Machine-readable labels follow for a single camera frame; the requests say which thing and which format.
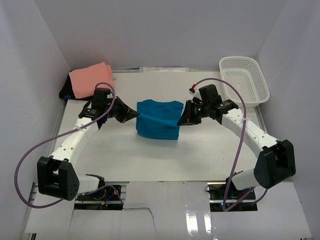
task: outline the wire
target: wire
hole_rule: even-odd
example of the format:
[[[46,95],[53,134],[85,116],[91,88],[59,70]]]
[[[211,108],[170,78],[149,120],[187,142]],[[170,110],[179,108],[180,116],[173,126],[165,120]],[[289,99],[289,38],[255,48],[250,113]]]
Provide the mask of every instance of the wire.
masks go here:
[[[85,192],[84,195],[94,194],[94,193],[100,191],[101,189],[104,189],[104,188],[107,188],[107,187],[110,187],[110,188],[112,188],[112,189],[115,191],[116,195],[118,196],[118,198],[119,198],[119,200],[120,200],[120,202],[121,202],[121,204],[122,204],[122,206],[123,206],[123,205],[124,205],[124,202],[122,201],[118,190],[117,190],[114,186],[112,186],[112,185],[104,185],[104,186],[101,186],[101,187],[99,187],[99,188],[96,189],[96,190]]]
[[[216,188],[215,186],[212,186],[212,185],[208,185],[208,186],[206,186],[205,188],[204,188],[204,190],[207,192],[207,193],[211,193],[211,192],[214,192],[214,191],[217,191],[218,190],[218,188]]]
[[[242,131],[241,131],[241,136],[240,136],[240,142],[239,142],[236,154],[235,154],[234,162],[233,162],[233,165],[232,165],[232,168],[231,168],[231,172],[230,172],[228,181],[226,183],[226,188],[225,188],[224,196],[223,196],[222,210],[224,212],[228,212],[231,209],[233,209],[236,205],[238,205],[240,202],[242,202],[242,200],[245,199],[254,190],[254,188],[251,188],[246,194],[244,194],[241,198],[239,198],[235,203],[233,203],[231,206],[226,208],[226,201],[227,201],[229,188],[230,188],[230,185],[231,185],[231,180],[232,180],[232,177],[234,175],[234,172],[235,172],[235,169],[236,169],[236,166],[237,166],[237,162],[238,162],[238,159],[239,159],[239,155],[240,155],[242,144],[244,143],[245,132],[246,132],[246,123],[247,123],[247,120],[246,120],[247,119],[247,108],[246,108],[245,101],[240,96],[240,93],[230,83],[228,83],[228,82],[226,82],[224,80],[221,80],[219,78],[208,77],[208,78],[202,79],[202,80],[198,81],[196,84],[194,84],[192,86],[192,88],[194,89],[198,84],[200,84],[200,83],[202,83],[204,81],[208,81],[208,80],[215,80],[215,81],[218,81],[218,82],[221,82],[221,83],[224,83],[224,84],[228,85],[237,94],[237,96],[239,97],[239,99],[240,99],[240,101],[241,101],[241,103],[243,105],[243,118],[244,119],[243,119]]]
[[[107,190],[104,190],[104,194],[102,195],[102,197],[100,197],[99,199],[93,198],[94,200],[101,200],[105,197],[105,195],[107,194]]]
[[[73,134],[73,133],[77,132],[77,131],[80,130],[80,129],[84,129],[84,128],[86,128],[86,127],[88,127],[88,126],[96,123],[97,121],[99,121],[100,119],[102,119],[104,116],[106,116],[106,115],[110,112],[110,110],[112,109],[112,107],[113,107],[113,105],[114,105],[114,103],[115,103],[116,92],[115,92],[115,89],[114,89],[109,83],[107,83],[107,82],[99,82],[99,83],[95,86],[95,89],[96,89],[99,85],[101,85],[101,84],[108,85],[108,86],[110,87],[110,89],[111,89],[111,91],[112,91],[112,95],[113,95],[111,104],[110,104],[109,108],[105,111],[105,113],[103,113],[103,114],[102,114],[101,116],[99,116],[97,119],[95,119],[95,120],[93,120],[93,121],[91,121],[91,122],[89,122],[89,123],[87,123],[87,124],[85,124],[85,125],[83,125],[83,126],[81,126],[81,127],[79,127],[79,128],[75,128],[75,129],[73,129],[73,130],[64,132],[64,133],[59,134],[59,135],[57,135],[57,136],[50,137],[50,138],[48,138],[47,140],[44,140],[44,141],[42,141],[42,142],[34,145],[34,146],[31,147],[31,148],[22,156],[22,158],[19,160],[19,162],[18,162],[18,164],[17,164],[17,166],[16,166],[16,168],[15,168],[15,171],[14,171],[14,187],[15,187],[16,193],[18,194],[19,198],[22,200],[22,202],[23,202],[25,205],[27,205],[27,206],[29,206],[29,207],[31,207],[31,208],[34,208],[34,209],[44,209],[44,208],[51,207],[51,206],[53,206],[53,205],[55,205],[55,204],[57,204],[57,203],[60,203],[60,202],[63,200],[63,199],[60,199],[60,200],[58,200],[58,201],[52,202],[52,203],[47,204],[47,205],[42,205],[42,206],[33,205],[32,203],[29,203],[28,200],[26,200],[26,199],[24,198],[24,196],[22,195],[22,193],[21,193],[21,191],[20,191],[20,188],[19,188],[19,185],[18,185],[18,173],[19,173],[19,169],[20,169],[20,167],[21,167],[21,164],[22,164],[23,161],[25,160],[25,158],[26,158],[33,150],[35,150],[36,148],[40,147],[40,146],[43,145],[43,144],[46,144],[46,143],[51,142],[51,141],[53,141],[53,140],[56,140],[56,139],[58,139],[58,138],[64,137],[64,136],[69,135],[69,134]]]
[[[106,200],[104,200],[104,203],[108,202],[113,196],[114,194],[111,194]]]
[[[263,199],[263,198],[265,197],[265,195],[267,194],[267,192],[268,192],[268,189],[266,189],[266,190],[264,191],[264,193],[262,194],[262,196],[261,196],[258,200],[254,201],[254,202],[250,202],[250,203],[248,203],[248,204],[246,204],[246,205],[254,205],[254,204],[260,202],[261,199]]]

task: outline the blue cloth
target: blue cloth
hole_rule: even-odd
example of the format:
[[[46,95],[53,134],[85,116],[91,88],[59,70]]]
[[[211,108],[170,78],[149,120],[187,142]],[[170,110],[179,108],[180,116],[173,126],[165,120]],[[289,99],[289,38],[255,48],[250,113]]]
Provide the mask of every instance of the blue cloth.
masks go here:
[[[136,118],[138,134],[150,139],[177,140],[184,104],[178,101],[158,102],[151,99],[137,103],[140,115]]]

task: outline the white cable clip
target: white cable clip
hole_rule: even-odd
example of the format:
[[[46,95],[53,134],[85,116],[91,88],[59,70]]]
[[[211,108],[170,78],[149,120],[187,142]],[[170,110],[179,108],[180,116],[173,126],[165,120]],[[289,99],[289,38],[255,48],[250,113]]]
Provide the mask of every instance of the white cable clip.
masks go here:
[[[79,127],[78,123],[75,124],[77,131],[81,131],[82,129]]]
[[[246,118],[244,118],[244,117],[242,117],[242,120],[241,120],[241,123],[243,123],[244,121],[250,121],[251,120],[251,118],[250,117],[246,117]]]
[[[82,132],[84,132],[84,134],[85,134],[85,136],[86,136],[86,140],[87,140],[87,142],[88,142],[88,143],[90,143],[90,141],[89,141],[89,137],[88,137],[88,135],[87,135],[86,131],[84,130],[84,128],[80,128],[80,127],[79,127],[79,125],[78,125],[78,123],[76,123],[76,124],[75,124],[75,127],[76,127],[76,129],[77,129],[78,131],[82,131]]]

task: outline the white arm segment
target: white arm segment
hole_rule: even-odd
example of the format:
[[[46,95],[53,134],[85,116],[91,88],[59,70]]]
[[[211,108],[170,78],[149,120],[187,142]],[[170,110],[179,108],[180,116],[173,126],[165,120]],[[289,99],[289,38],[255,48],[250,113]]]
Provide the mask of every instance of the white arm segment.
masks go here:
[[[241,137],[243,126],[243,113],[240,109],[232,109],[227,114],[222,116],[222,125],[230,129],[239,138]],[[263,147],[271,147],[277,144],[275,137],[270,136],[261,128],[255,125],[252,121],[246,121],[244,142],[252,150],[254,155],[258,158]]]
[[[222,125],[230,129],[240,138],[243,127],[243,112],[240,109],[228,111],[228,114],[222,116]],[[252,121],[247,120],[244,142],[258,158],[263,147],[271,147],[277,144],[277,139],[268,135]],[[260,186],[255,178],[254,169],[245,170],[235,175],[232,178],[232,183],[237,190]]]
[[[91,121],[92,120],[87,117],[78,118],[74,129],[86,125]],[[76,170],[75,166],[82,150],[85,148],[86,144],[93,137],[93,135],[95,135],[98,131],[98,124],[94,123],[84,129],[80,129],[79,131],[68,135],[64,142],[59,146],[59,148],[50,156],[52,156],[55,160],[60,161],[68,159],[68,162],[71,163],[74,170]],[[97,177],[83,175],[78,176],[78,179],[78,194],[90,192],[98,188],[99,179]]]

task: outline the pink cloth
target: pink cloth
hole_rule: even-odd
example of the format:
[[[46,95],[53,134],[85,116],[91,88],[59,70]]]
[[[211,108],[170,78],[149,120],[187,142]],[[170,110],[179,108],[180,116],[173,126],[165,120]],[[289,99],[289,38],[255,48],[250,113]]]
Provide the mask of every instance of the pink cloth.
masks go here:
[[[115,87],[112,80],[112,70],[110,65],[104,62],[77,69],[69,73],[72,90],[76,99],[83,99],[94,94],[95,86],[98,83],[106,82]],[[100,85],[99,88],[109,88],[107,85]]]

